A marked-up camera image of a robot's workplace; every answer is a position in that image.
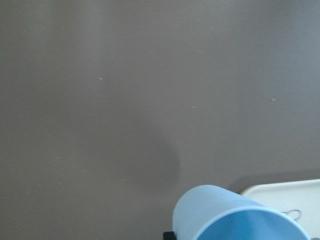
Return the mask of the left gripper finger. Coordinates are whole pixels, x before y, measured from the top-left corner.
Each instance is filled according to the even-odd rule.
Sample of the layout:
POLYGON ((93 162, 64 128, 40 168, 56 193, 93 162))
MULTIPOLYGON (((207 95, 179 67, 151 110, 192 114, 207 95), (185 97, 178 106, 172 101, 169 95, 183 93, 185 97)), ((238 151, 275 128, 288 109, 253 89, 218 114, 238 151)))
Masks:
POLYGON ((174 231, 165 231, 163 233, 163 240, 176 240, 176 235, 174 231))

